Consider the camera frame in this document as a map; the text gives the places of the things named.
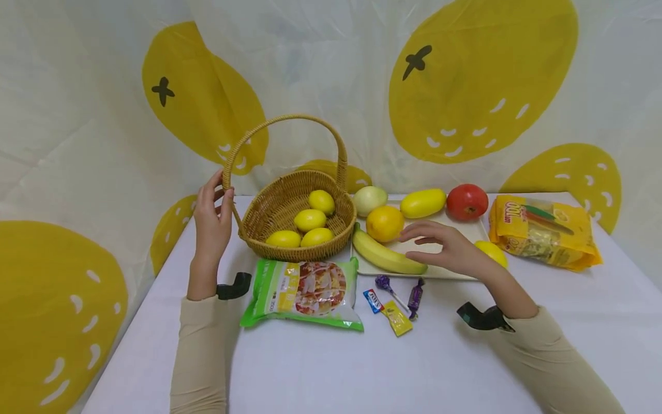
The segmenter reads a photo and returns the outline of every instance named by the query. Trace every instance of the white plate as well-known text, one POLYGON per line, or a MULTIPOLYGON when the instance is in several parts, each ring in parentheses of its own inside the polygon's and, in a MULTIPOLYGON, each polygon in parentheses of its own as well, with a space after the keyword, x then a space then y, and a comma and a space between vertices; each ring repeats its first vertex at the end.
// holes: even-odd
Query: white plate
MULTIPOLYGON (((392 205, 393 207, 400 209, 399 200, 389 200, 388 205, 392 205)), ((462 234, 464 234, 464 236, 468 238, 472 243, 477 242, 478 240, 489 240, 487 236, 487 231, 485 231, 483 222, 480 219, 470 223, 458 223, 457 221, 450 219, 450 217, 446 215, 446 208, 443 208, 437 214, 431 215, 429 217, 425 217, 424 219, 421 220, 436 221, 438 223, 445 224, 447 226, 455 227, 462 234)), ((365 219, 358 217, 356 221, 357 223, 361 224, 361 228, 365 231, 365 219)), ((416 220, 405 219, 404 225, 407 226, 415 221, 416 220)), ((404 243, 395 241, 388 243, 385 246, 399 253, 406 253, 411 250, 418 250, 420 252, 428 252, 428 253, 438 253, 442 249, 442 247, 438 244, 421 244, 420 246, 417 246, 414 243, 414 240, 409 240, 404 243)), ((422 275, 406 275, 402 273, 390 273, 368 262, 360 254, 355 253, 354 246, 352 246, 352 256, 355 256, 359 260, 359 274, 366 276, 386 274, 389 276, 400 276, 404 278, 418 278, 422 276, 423 278, 433 278, 433 279, 475 280, 474 278, 471 278, 469 276, 457 274, 455 272, 451 272, 443 268, 438 268, 436 266, 430 266, 428 268, 428 271, 422 275)))

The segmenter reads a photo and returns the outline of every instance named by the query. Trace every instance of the table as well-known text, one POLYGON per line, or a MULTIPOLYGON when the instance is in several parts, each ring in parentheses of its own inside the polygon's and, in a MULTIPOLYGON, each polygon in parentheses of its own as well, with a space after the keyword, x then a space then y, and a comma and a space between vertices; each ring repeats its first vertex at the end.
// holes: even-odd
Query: table
MULTIPOLYGON (((537 198, 579 205, 568 193, 537 198)), ((236 197, 243 213, 251 197, 236 197)), ((509 256, 510 271, 612 389, 628 413, 662 412, 662 293, 594 224, 604 265, 574 274, 509 256)), ((84 413, 166 413, 195 227, 187 226, 92 393, 84 413)), ((344 261, 349 248, 333 260, 344 261)), ((236 234, 220 263, 219 283, 253 272, 257 257, 236 234)), ((415 279, 393 278, 407 297, 415 279)), ((355 310, 364 333, 296 321, 244 330, 249 297, 229 307, 230 412, 504 413, 540 412, 486 341, 455 314, 466 301, 493 305, 479 282, 430 280, 414 330, 400 338, 374 315, 359 276, 355 310)))

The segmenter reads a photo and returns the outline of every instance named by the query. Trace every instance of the yellow snack bag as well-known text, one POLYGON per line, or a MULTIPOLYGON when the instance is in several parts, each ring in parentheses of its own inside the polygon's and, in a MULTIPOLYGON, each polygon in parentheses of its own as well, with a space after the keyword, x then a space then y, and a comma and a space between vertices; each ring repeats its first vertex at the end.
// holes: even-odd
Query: yellow snack bag
POLYGON ((411 331, 414 328, 411 321, 402 313, 398 305, 394 301, 384 303, 384 309, 381 312, 389 318, 389 323, 395 336, 401 336, 411 331))
POLYGON ((515 256, 575 272, 602 263, 591 219, 580 207, 499 195, 489 220, 490 241, 515 256))

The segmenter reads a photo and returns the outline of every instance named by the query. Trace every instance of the right hand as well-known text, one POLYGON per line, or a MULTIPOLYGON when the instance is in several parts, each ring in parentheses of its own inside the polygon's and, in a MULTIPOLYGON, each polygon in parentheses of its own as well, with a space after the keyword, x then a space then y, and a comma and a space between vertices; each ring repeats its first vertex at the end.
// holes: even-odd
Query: right hand
POLYGON ((439 266, 478 280, 504 271, 500 264, 474 246, 455 227, 429 220, 417 221, 402 230, 399 240, 406 242, 413 238, 416 238, 416 244, 436 243, 443 248, 439 253, 407 252, 406 257, 411 260, 439 266))

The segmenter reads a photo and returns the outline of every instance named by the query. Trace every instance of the beige sleeve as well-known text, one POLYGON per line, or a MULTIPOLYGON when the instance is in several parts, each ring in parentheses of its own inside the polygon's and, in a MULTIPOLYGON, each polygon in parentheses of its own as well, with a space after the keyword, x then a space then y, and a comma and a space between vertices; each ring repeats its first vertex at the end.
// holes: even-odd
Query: beige sleeve
POLYGON ((225 414, 224 316, 227 302, 181 301, 179 345, 170 387, 170 412, 225 414))
POLYGON ((545 308, 531 319, 506 321, 515 333, 498 330, 506 342, 502 356, 544 413, 625 413, 545 308))

